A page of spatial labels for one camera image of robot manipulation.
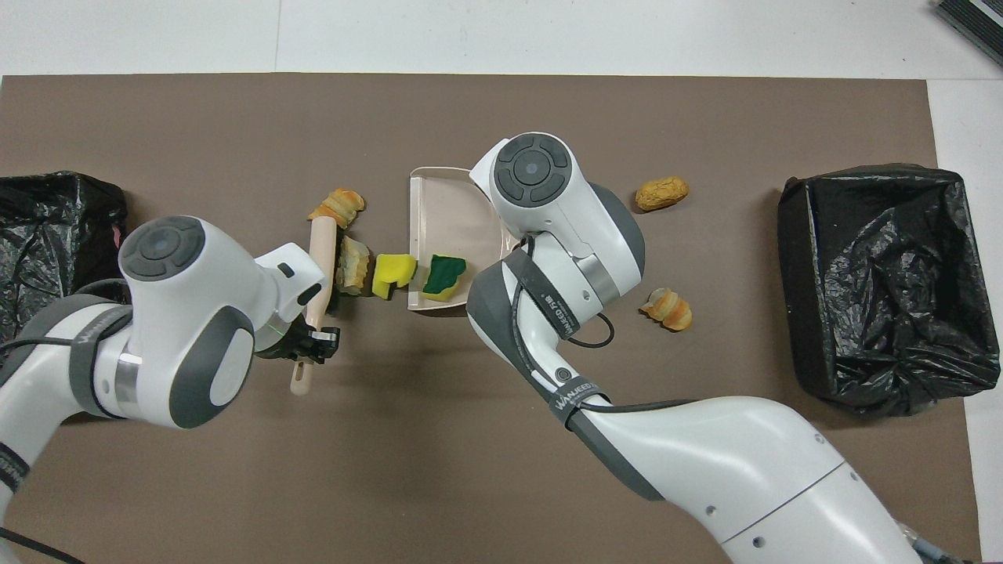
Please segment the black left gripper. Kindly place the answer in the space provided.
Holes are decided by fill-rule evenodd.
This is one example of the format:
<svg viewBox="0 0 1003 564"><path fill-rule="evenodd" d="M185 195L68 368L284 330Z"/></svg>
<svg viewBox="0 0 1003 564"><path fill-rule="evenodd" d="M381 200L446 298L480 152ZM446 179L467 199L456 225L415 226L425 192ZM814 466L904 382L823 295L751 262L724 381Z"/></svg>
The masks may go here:
<svg viewBox="0 0 1003 564"><path fill-rule="evenodd" d="M340 346L340 329L319 329L312 331L312 361L325 362L337 353ZM310 353L310 325L304 315L299 314L291 321L285 332L275 343L259 350L260 358L285 358L302 361Z"/></svg>

